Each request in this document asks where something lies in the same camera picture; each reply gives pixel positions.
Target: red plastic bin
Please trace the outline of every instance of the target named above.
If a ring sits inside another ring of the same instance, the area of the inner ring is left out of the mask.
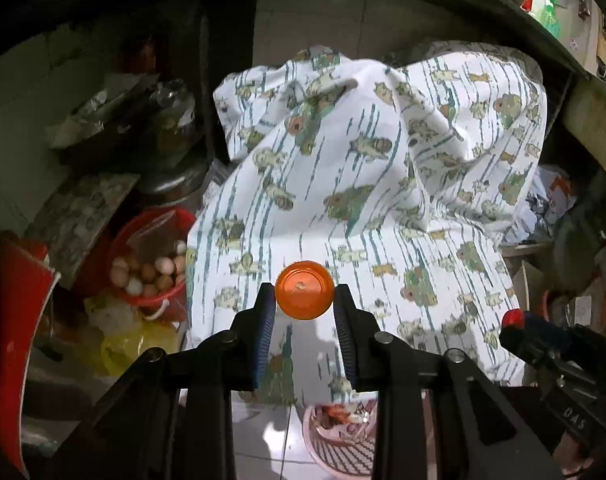
[[[127,254],[131,253],[131,248],[128,246],[129,237],[168,211],[174,211],[176,213],[177,227],[181,232],[181,238],[183,240],[187,240],[188,232],[190,231],[193,223],[196,221],[196,217],[192,213],[186,209],[183,209],[182,207],[166,207],[162,209],[150,209],[144,211],[140,215],[132,218],[112,240],[110,250],[107,254],[106,271],[108,275],[110,269],[112,269],[112,262],[114,261],[114,258],[117,256],[126,256]],[[164,292],[163,294],[159,294],[153,298],[130,296],[121,288],[113,287],[112,289],[116,296],[127,301],[132,306],[138,307],[144,316],[153,316],[154,319],[161,319],[164,321],[180,322],[188,319],[185,280],[180,282],[178,285],[173,286],[170,290]],[[161,313],[159,313],[159,309],[163,307],[163,303],[165,303],[165,308]]]

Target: metal screw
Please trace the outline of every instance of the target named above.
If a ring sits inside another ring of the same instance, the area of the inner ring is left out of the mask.
[[[448,359],[453,363],[462,363],[467,357],[465,352],[458,348],[450,348],[447,351],[446,355],[448,356]]]
[[[148,362],[153,363],[161,359],[165,355],[165,351],[158,347],[148,348],[145,350],[144,355]]]
[[[374,335],[374,339],[381,344],[387,345],[388,343],[392,343],[394,336],[389,332],[383,332],[381,330]]]
[[[221,341],[223,343],[231,343],[237,338],[237,335],[233,330],[224,330],[221,332]]]

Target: orange bottle cap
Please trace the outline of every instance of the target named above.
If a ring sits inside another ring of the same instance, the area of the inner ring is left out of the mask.
[[[276,301],[294,319],[314,319],[334,300],[334,282],[325,267],[304,260],[285,267],[276,279]]]

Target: cloth fold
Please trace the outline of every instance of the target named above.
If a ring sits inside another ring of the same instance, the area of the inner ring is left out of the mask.
[[[261,282],[312,260],[382,330],[432,352],[464,349],[491,379],[520,382],[521,362],[498,344],[518,304],[495,247],[538,161],[541,71],[488,44],[418,55],[394,68],[312,47],[217,88],[240,164],[188,238],[193,340],[228,328]],[[313,321],[277,313],[266,377],[247,400],[278,399],[359,400],[331,308]]]

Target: green bottle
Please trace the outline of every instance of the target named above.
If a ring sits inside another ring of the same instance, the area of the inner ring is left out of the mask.
[[[539,16],[539,23],[558,39],[561,33],[561,26],[558,24],[557,15],[554,13],[554,4],[558,4],[557,0],[549,0],[550,2],[543,7]]]

